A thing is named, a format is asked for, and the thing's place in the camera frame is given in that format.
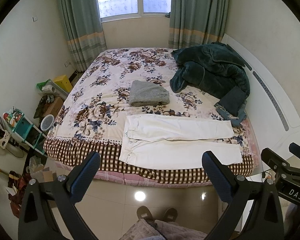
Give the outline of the white pants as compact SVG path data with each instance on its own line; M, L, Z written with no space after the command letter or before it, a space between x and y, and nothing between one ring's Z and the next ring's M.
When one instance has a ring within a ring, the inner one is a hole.
M119 160L149 170L186 170L201 168L203 153L212 151L223 165L240 164L239 145L221 141L233 136L229 121L130 115Z

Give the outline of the white headboard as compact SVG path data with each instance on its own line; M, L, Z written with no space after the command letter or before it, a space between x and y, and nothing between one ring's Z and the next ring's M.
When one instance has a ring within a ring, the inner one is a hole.
M254 131L258 150L269 148L300 168L300 159L289 152L290 143L300 145L300 117L288 95L269 70L246 48L229 35L222 42L233 48L245 61L250 82L245 111Z

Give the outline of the pink plaid bed sheet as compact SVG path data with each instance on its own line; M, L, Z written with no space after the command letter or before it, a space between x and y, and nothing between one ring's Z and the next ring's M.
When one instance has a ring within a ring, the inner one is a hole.
M235 128L235 136L229 140L241 149L242 162L229 165L234 174L249 177L260 164L257 140L249 120ZM58 167L71 171L91 151L100 154L100 168L95 179L123 185L165 188L187 188L205 186L210 180L203 168L185 170L147 170L119 161L121 146L115 143L92 142L78 139L57 139L50 137L45 144L50 158Z

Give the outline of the teal folded pillowcase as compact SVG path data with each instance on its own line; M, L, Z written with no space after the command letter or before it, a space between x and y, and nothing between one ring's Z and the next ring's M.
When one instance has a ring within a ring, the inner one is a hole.
M231 122L232 127L240 127L247 118L245 113L246 98L246 94L240 88L234 87L214 107L224 120Z

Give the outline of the teal shelf rack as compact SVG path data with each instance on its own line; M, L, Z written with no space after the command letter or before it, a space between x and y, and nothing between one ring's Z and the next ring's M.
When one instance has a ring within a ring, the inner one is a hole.
M46 135L26 117L23 111L13 107L3 114L3 119L22 143L41 155L46 155L43 148Z

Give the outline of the white round bin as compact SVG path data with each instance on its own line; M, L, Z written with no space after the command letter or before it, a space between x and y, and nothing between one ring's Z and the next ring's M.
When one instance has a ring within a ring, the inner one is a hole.
M42 122L40 123L40 129L43 132L48 131L53 126L54 120L55 117L52 114L48 114L43 118Z

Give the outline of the left grey slipper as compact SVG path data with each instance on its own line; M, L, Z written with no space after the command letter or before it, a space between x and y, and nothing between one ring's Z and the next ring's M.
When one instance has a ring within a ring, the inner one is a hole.
M141 206L136 211L138 219L144 219L146 221L153 221L153 215L146 206Z

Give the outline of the grey slipper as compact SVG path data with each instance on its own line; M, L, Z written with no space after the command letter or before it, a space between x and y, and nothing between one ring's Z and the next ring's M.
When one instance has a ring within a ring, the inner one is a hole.
M153 215L146 206L141 206L136 211L138 219L144 219L146 221L153 221Z
M162 220L167 223L175 222L177 217L178 217L178 211L175 208L170 207L169 209L166 210Z

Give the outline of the right grey slipper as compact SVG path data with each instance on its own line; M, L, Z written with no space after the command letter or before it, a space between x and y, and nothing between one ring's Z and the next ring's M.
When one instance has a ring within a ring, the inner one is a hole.
M167 223L175 222L177 217L178 217L178 211L175 208L170 207L169 209L166 210L162 220Z

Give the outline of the brown cardboard box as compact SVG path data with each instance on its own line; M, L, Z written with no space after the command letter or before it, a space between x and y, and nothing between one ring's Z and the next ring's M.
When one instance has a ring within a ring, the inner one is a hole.
M51 105L47 108L47 110L43 114L43 117L46 117L47 115L50 114L56 117L63 106L63 102L64 101L60 96L56 97L54 102L51 103Z

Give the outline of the yellow box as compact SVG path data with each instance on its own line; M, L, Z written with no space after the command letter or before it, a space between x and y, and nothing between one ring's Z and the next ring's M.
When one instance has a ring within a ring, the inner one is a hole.
M72 91L72 84L66 75L55 77L53 79L53 82L67 93L70 93Z

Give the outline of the dark green plush blanket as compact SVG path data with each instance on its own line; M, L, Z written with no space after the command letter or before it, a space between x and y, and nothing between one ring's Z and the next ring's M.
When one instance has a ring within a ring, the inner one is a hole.
M181 92L196 87L221 99L234 87L250 95L250 83L242 57L229 45L212 42L171 52L177 71L170 79L171 90Z

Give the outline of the grey folded sweater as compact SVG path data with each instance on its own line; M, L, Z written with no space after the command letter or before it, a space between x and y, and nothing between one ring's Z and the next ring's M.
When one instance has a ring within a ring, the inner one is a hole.
M165 88L151 82L133 81L129 94L130 106L156 106L169 103L170 95Z

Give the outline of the right green curtain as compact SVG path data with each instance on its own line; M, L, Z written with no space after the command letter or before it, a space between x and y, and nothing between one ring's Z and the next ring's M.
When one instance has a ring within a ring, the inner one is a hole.
M168 47L181 49L220 42L230 0L171 0Z

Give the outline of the green curtain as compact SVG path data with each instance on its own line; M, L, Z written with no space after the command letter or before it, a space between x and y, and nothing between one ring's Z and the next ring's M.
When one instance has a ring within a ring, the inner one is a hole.
M220 42L230 0L171 0L168 47L181 49Z
M107 49L98 0L57 0L72 60L78 72L85 72Z

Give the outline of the left green curtain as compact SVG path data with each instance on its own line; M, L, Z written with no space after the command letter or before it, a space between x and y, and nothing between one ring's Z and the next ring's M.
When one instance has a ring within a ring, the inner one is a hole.
M57 0L72 60L78 72L85 72L107 49L98 0Z

